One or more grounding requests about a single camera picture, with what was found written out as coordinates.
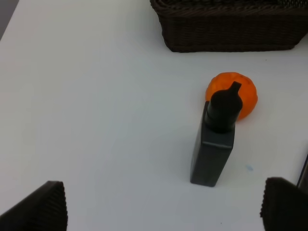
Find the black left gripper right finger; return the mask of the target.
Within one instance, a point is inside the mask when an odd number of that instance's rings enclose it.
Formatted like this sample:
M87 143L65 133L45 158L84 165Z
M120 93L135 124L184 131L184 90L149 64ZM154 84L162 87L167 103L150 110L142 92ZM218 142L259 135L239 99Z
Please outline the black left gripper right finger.
M260 217L266 231L306 231L308 195L283 178L268 178Z

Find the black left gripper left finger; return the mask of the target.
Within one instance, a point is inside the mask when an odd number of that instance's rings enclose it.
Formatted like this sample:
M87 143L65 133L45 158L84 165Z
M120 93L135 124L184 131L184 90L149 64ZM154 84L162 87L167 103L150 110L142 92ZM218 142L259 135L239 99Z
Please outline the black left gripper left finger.
M64 183L47 181L0 216L2 231L65 231L68 212Z

